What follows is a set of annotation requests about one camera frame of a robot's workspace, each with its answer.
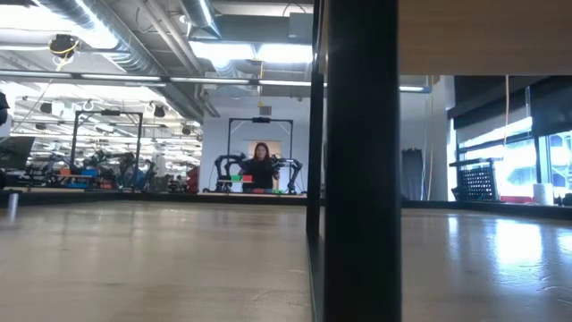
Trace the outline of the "grey metal post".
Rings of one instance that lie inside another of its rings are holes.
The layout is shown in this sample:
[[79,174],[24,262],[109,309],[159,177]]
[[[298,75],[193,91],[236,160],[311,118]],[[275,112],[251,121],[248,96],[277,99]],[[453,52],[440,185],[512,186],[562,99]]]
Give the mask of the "grey metal post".
[[19,207],[20,194],[18,192],[10,192],[7,201],[7,216],[11,223],[16,220]]

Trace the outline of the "white paper roll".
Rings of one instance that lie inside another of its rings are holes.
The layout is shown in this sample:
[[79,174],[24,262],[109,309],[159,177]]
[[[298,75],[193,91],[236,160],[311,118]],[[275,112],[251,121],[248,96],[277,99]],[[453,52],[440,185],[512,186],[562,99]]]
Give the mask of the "white paper roll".
[[551,183],[535,183],[533,185],[533,203],[541,206],[553,206],[553,185]]

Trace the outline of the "dark grey curtain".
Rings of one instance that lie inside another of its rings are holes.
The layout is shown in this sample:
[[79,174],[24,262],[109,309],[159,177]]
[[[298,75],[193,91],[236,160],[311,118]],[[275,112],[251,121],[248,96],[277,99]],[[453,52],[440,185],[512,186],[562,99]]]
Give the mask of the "dark grey curtain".
[[405,199],[421,200],[423,196],[423,155],[418,148],[401,151],[401,194]]

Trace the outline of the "black background gantry frame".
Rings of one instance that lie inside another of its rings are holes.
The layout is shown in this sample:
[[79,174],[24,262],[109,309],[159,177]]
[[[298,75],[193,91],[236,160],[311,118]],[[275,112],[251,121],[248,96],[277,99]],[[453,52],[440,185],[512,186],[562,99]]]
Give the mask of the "black background gantry frame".
[[[75,119],[74,119],[74,126],[73,126],[73,133],[72,133],[72,142],[71,142],[71,154],[70,154],[70,167],[74,167],[75,164],[75,157],[76,157],[76,146],[77,146],[77,138],[78,138],[78,129],[87,122],[88,118],[93,114],[100,114],[102,116],[122,116],[122,115],[136,115],[139,118],[139,121],[136,123],[138,128],[138,136],[136,141],[136,153],[135,157],[130,161],[129,165],[125,165],[123,167],[123,174],[127,173],[129,167],[132,168],[132,180],[135,182],[138,179],[139,173],[139,156],[140,156],[140,147],[141,147],[141,139],[142,139],[142,125],[143,125],[143,114],[141,112],[122,112],[120,110],[113,110],[113,109],[105,109],[101,111],[85,111],[80,110],[75,112]],[[128,153],[106,153],[103,150],[98,150],[95,153],[95,157],[97,159],[96,162],[89,161],[90,165],[96,167],[100,163],[111,159],[111,158],[118,158],[123,157],[127,158]]]
[[[265,134],[270,134],[272,126],[282,127],[286,133],[290,136],[289,143],[290,143],[290,156],[285,158],[292,158],[292,140],[293,140],[293,121],[292,120],[285,120],[285,119],[272,119],[269,117],[253,117],[253,118],[230,118],[228,122],[228,136],[227,136],[227,154],[235,154],[238,155],[243,153],[247,160],[251,158],[252,148],[247,146],[247,149],[242,151],[238,150],[237,147],[234,146],[232,141],[232,135],[237,132],[240,128],[245,127],[248,132],[248,139],[246,144],[249,145],[250,143],[254,143],[254,145],[259,141],[270,141],[264,138]],[[278,157],[284,157],[280,152],[276,152],[274,155]],[[238,165],[233,165],[231,167],[231,175],[232,180],[234,182],[241,183],[241,191],[242,185],[244,183],[250,183],[251,177],[249,175],[242,176],[241,169]],[[254,192],[244,192],[244,193],[263,193],[263,194],[287,194],[287,183],[289,180],[289,169],[282,168],[280,170],[281,178],[278,181],[273,183],[273,191],[272,192],[263,192],[261,190],[255,190]]]

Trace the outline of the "dark window roller blind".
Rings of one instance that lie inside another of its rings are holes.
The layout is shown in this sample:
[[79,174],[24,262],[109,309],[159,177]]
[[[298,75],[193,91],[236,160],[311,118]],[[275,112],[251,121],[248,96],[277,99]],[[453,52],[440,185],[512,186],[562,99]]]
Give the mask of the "dark window roller blind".
[[456,76],[454,90],[460,141],[527,118],[538,136],[572,130],[572,76]]

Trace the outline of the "grey hanging outlet box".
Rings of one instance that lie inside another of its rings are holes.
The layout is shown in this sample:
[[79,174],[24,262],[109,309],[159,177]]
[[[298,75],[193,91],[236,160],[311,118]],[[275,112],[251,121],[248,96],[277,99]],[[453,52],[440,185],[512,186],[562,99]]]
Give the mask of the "grey hanging outlet box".
[[[257,59],[257,62],[260,65],[259,73],[258,73],[258,79],[262,80],[264,78],[264,61]],[[270,116],[272,114],[272,108],[263,102],[263,87],[261,85],[259,85],[257,90],[258,90],[257,107],[259,109],[259,115],[260,116]]]

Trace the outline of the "person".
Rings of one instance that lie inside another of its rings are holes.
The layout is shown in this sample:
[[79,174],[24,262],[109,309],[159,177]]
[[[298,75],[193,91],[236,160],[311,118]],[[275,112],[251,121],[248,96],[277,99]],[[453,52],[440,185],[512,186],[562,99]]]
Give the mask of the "person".
[[256,144],[254,155],[244,163],[241,175],[249,175],[251,177],[250,183],[242,185],[244,192],[254,192],[255,190],[263,192],[273,191],[273,181],[280,179],[280,172],[273,167],[269,148],[264,142]]

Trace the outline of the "black perforated metal rack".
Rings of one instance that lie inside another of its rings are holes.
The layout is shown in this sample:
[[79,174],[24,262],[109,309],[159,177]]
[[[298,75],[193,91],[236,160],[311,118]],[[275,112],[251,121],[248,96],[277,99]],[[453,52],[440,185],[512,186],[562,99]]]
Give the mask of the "black perforated metal rack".
[[495,163],[499,157],[474,158],[450,163],[457,172],[457,186],[451,189],[456,201],[500,200],[495,176]]

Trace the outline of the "long ceiling light bar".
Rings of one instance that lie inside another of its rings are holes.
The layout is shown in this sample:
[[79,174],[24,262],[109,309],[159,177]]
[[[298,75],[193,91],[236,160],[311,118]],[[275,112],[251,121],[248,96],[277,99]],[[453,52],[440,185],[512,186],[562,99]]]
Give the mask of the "long ceiling light bar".
[[173,77],[155,75],[129,75],[82,72],[43,72],[0,69],[0,79],[12,81],[59,81],[62,83],[108,82],[155,86],[157,84],[199,84],[215,86],[256,86],[256,87],[296,87],[310,88],[312,83],[305,80],[269,80],[212,77]]

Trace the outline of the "small silver ventilation duct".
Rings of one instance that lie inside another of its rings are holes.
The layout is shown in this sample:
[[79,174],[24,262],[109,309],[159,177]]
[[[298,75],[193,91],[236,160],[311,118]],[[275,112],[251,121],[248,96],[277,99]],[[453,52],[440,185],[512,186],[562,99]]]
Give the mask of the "small silver ventilation duct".
[[200,30],[217,39],[222,38],[215,22],[215,9],[209,0],[180,0],[180,2],[188,21],[189,38]]

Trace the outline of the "large silver ventilation duct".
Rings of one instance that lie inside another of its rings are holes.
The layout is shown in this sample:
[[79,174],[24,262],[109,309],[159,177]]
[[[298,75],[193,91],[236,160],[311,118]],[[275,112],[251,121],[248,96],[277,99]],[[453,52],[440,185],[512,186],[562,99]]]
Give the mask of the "large silver ventilation duct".
[[[164,67],[104,0],[38,0],[38,2],[60,18],[75,23],[82,31],[92,34],[95,32],[93,40],[96,36],[112,40],[112,46],[95,45],[95,47],[127,51],[127,54],[110,54],[108,59],[128,74],[166,76]],[[181,116],[198,123],[203,122],[203,109],[196,99],[184,94],[178,86],[167,83],[152,90],[163,96]]]

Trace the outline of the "dark monitor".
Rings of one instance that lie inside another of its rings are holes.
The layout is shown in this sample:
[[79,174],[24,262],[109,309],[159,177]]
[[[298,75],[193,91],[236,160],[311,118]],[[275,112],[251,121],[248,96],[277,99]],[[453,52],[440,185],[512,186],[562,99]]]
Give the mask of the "dark monitor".
[[0,138],[0,169],[23,170],[34,141],[34,137]]

